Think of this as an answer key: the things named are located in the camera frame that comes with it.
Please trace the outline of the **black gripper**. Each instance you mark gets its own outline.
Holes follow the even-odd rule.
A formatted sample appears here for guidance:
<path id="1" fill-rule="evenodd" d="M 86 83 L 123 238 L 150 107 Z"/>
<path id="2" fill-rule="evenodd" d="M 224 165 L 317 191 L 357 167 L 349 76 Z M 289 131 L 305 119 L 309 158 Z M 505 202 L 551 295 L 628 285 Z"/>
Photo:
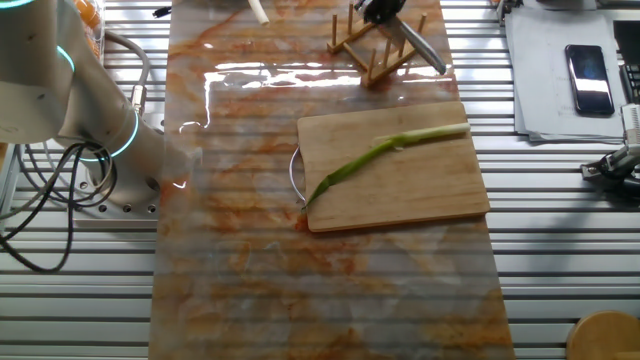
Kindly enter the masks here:
<path id="1" fill-rule="evenodd" d="M 366 23 L 388 24 L 398 19 L 398 12 L 405 2 L 406 0 L 358 0 L 355 10 L 362 14 Z"/>

